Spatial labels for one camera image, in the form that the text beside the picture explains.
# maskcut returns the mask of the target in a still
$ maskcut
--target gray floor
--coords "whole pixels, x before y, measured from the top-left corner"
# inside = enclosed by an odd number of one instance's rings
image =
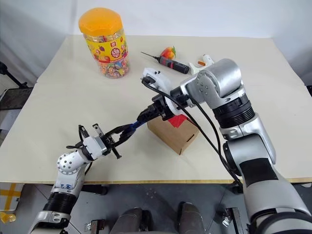
[[[100,234],[108,233],[110,226],[124,211],[142,207],[152,212],[155,230],[176,233],[178,205],[181,201],[190,201],[199,208],[207,234],[234,233],[233,225],[224,228],[215,212],[225,207],[238,207],[245,228],[247,214],[243,196],[233,195],[226,187],[218,184],[111,185],[105,196],[81,192],[67,231],[69,234],[83,234],[85,223],[105,218],[109,221],[108,226]],[[295,188],[312,211],[312,188],[300,185],[295,185]],[[0,223],[2,233],[27,233],[37,212],[46,203],[50,190],[51,186],[47,185],[25,185],[16,211],[17,220],[8,224]]]

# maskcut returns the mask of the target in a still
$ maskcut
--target black cylinder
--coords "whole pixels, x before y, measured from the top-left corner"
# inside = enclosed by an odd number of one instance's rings
[[[51,193],[48,202],[45,204],[44,211],[54,211],[69,214],[71,213],[77,198],[71,194]]]
[[[221,128],[231,128],[254,117],[254,110],[246,94],[213,109],[213,112]]]

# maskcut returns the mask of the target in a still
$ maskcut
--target orange lid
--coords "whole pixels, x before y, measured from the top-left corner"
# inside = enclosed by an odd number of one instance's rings
[[[93,8],[79,19],[79,28],[83,34],[96,36],[113,35],[122,29],[120,15],[107,8]]]

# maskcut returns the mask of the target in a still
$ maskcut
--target white wall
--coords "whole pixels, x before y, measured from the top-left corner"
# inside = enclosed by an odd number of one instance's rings
[[[312,71],[311,0],[0,0],[0,60],[34,83],[98,6],[119,12],[128,35],[272,37],[299,76]]]

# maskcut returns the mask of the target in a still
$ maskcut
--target cardboard box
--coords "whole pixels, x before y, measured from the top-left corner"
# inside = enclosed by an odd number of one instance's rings
[[[178,155],[195,140],[199,129],[188,119],[175,128],[168,121],[163,121],[161,117],[154,118],[147,122],[148,128],[163,142],[165,142]]]

